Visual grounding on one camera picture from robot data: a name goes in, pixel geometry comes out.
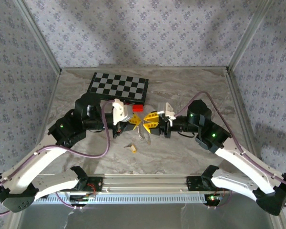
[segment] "marble surface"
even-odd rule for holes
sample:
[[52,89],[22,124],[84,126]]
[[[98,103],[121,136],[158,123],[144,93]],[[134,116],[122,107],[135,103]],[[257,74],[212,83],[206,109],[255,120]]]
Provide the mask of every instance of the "marble surface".
[[[169,102],[178,112],[201,90],[208,91],[220,108],[223,116],[244,145],[242,130],[234,104],[222,70],[186,69],[106,69],[103,73],[139,76],[149,79],[145,110],[154,111],[159,102]],[[67,111],[74,107],[76,99],[86,92],[94,70],[66,70],[57,85],[47,129]],[[201,98],[212,109],[213,121],[224,126],[206,96]],[[111,135],[111,147],[106,156],[100,159],[87,159],[66,153],[53,161],[43,173],[58,173],[72,166],[82,166],[87,174],[180,174],[202,173],[209,165],[220,165],[232,169],[230,164],[222,163],[222,158],[203,150],[194,139],[172,133],[171,139],[151,135],[151,145],[141,141],[136,130],[124,132],[116,139]],[[138,151],[133,154],[124,148],[133,142]],[[105,133],[87,132],[87,137],[78,142],[73,149],[86,154],[100,154],[106,148]]]

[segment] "red block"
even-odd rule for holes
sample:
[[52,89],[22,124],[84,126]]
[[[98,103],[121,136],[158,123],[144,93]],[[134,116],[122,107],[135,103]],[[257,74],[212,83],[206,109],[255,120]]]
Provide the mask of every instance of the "red block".
[[142,104],[135,104],[133,105],[133,112],[142,112],[144,110]]

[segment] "patterned wallpaper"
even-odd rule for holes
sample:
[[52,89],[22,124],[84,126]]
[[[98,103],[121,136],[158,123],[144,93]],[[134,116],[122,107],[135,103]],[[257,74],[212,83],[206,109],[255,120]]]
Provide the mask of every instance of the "patterned wallpaper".
[[17,8],[0,0],[0,172],[35,146],[55,78]]
[[286,0],[269,10],[234,72],[263,160],[286,172]]
[[259,0],[25,0],[61,67],[227,66]]

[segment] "yellow plastic piece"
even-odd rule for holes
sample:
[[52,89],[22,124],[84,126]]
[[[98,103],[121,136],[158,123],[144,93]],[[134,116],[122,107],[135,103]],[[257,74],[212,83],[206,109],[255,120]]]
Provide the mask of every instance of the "yellow plastic piece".
[[144,123],[143,126],[144,128],[151,133],[151,128],[155,128],[159,124],[159,115],[157,112],[151,112],[147,116],[145,116],[144,121],[147,123]]
[[137,147],[135,146],[135,145],[132,145],[131,147],[130,147],[130,149],[132,150],[132,152],[135,154],[136,152],[137,152]]
[[[150,129],[157,127],[159,124],[159,115],[157,114],[157,112],[151,112],[147,116],[145,116],[144,121],[147,122],[143,124],[144,128],[149,133],[151,133]],[[135,125],[135,127],[133,128],[135,129],[142,122],[142,120],[136,114],[133,114],[132,119],[130,119],[128,122],[130,124]]]
[[147,116],[145,116],[144,121],[150,122],[150,123],[159,123],[159,115],[157,112],[151,112]]
[[133,114],[133,117],[128,122],[130,124],[135,125],[134,128],[133,128],[133,129],[135,129],[142,122],[142,120],[136,114]]

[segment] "checkerboard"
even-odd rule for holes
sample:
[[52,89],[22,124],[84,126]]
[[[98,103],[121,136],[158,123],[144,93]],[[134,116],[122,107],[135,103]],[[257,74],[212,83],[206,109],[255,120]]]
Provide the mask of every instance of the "checkerboard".
[[147,87],[148,79],[94,73],[87,92],[98,94],[101,100],[117,98],[130,104],[144,104]]

